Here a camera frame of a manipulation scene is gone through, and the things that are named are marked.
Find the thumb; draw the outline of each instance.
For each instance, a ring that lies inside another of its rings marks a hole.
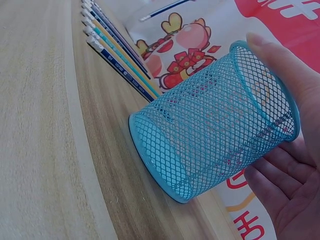
[[[285,84],[293,95],[298,108],[320,93],[319,74],[304,64],[287,48],[269,42],[255,33],[247,34],[252,52]]]
[[[248,33],[252,52],[285,84],[299,108],[307,148],[320,167],[320,75],[287,48]]]

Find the blue mesh pen holder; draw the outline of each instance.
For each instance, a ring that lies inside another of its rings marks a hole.
[[[237,41],[228,55],[132,114],[129,128],[153,178],[186,203],[293,141],[300,120],[281,80]]]

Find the cartoon character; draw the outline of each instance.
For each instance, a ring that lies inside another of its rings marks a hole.
[[[167,33],[164,38],[151,45],[141,39],[136,45],[163,92],[217,60],[209,54],[215,53],[221,46],[209,48],[211,29],[203,18],[183,25],[182,17],[171,13],[168,21],[162,22],[161,28]]]

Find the wooden table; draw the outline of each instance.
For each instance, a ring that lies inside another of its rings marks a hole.
[[[214,190],[179,204],[149,175],[128,130],[147,103],[79,11],[0,0],[0,239],[238,239]]]

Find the blue pencil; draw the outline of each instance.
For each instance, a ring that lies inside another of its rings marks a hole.
[[[125,68],[102,46],[93,36],[89,36],[86,42],[130,85],[132,85],[147,101],[154,99],[145,91],[142,86],[125,70]]]
[[[145,16],[145,17],[141,18],[140,22],[144,22],[144,21],[146,21],[146,20],[148,20],[150,18],[153,18],[154,16],[157,16],[157,15],[159,15],[159,14],[161,14],[161,13],[163,13],[163,12],[169,10],[169,9],[172,9],[172,8],[174,8],[176,6],[179,6],[179,5],[184,4],[186,2],[189,2],[189,1],[193,1],[194,2],[195,0],[179,0],[179,1],[176,1],[174,3],[171,3],[171,4],[167,5],[167,6],[164,6],[163,8],[160,8],[157,11],[154,11],[154,12],[150,13],[148,16]]]
[[[92,7],[93,7],[92,9],[94,11],[97,10],[100,14],[102,14],[102,16],[103,16],[102,20],[105,21],[105,24],[110,28],[110,30],[113,31],[114,34],[117,35],[129,49],[131,49],[132,53],[134,55],[136,55],[137,58],[139,58],[140,56],[131,47],[131,45],[127,42],[127,40],[121,35],[121,33],[117,30],[117,28],[113,25],[113,23],[109,20],[109,18],[104,14],[104,12],[102,11],[101,7],[99,7],[99,5],[96,2],[93,3]]]
[[[115,31],[113,31],[109,26],[108,26],[108,21],[106,20],[106,18],[102,15],[101,11],[95,7],[94,5],[92,5],[92,7],[90,7],[88,5],[88,3],[83,3],[82,7],[85,8],[101,25],[102,27],[111,35],[111,37],[113,37],[113,39],[120,45],[120,47],[130,56],[130,58],[135,62],[135,64],[138,65],[138,67],[141,69],[141,71],[143,71],[143,73],[147,76],[148,79],[151,79],[150,76],[148,75],[148,71],[146,70],[146,68],[143,66],[143,64],[141,63],[137,53],[131,48],[128,49],[127,46],[125,46],[126,44],[124,43],[124,41],[122,39],[120,39],[119,37],[121,36],[120,33],[119,35],[115,33]]]
[[[134,61],[134,63],[141,69],[141,71],[146,75],[148,79],[151,79],[150,76],[148,75],[147,70],[145,67],[141,64],[140,60],[137,59],[137,57],[133,56],[133,54],[128,51],[128,48],[123,45],[123,43],[114,35],[112,31],[108,28],[108,26],[105,24],[105,22],[101,19],[101,17],[93,11],[91,7],[86,6],[85,8],[89,14],[91,14],[97,21],[98,23],[101,24],[101,26],[111,35],[111,37],[120,45],[120,47],[125,51],[126,54],[130,56],[130,58]]]

